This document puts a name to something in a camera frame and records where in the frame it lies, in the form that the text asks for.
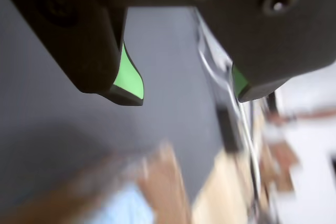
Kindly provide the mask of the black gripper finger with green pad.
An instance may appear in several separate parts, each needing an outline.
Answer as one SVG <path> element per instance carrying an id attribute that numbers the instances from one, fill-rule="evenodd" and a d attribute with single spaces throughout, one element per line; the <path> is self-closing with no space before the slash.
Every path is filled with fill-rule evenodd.
<path id="1" fill-rule="evenodd" d="M 82 93 L 141 106 L 143 79 L 124 44 L 125 8 L 109 0 L 11 0 Z"/>
<path id="2" fill-rule="evenodd" d="M 248 99 L 335 62 L 335 0 L 193 0 L 235 67 Z"/>

